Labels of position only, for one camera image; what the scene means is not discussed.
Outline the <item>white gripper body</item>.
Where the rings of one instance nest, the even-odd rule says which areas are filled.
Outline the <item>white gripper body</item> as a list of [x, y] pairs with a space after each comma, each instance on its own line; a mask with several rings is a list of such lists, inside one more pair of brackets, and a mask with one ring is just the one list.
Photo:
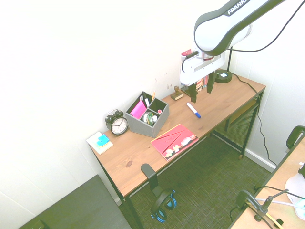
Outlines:
[[215, 56], [212, 60], [192, 57], [183, 63], [180, 73], [180, 82], [184, 85], [192, 85], [222, 67], [225, 62], [225, 53]]

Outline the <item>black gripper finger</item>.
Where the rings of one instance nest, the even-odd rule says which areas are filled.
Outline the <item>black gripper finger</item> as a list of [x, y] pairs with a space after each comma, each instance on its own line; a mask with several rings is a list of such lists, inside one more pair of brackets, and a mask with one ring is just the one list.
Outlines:
[[216, 78], [216, 73], [210, 73], [208, 76], [208, 82], [207, 82], [207, 93], [211, 93], [213, 86], [214, 86], [214, 82], [215, 82], [215, 78]]
[[196, 100], [197, 100], [198, 92], [196, 90], [196, 87], [197, 87], [196, 82], [189, 86], [189, 93], [190, 93], [190, 98], [191, 98], [192, 103], [196, 103]]

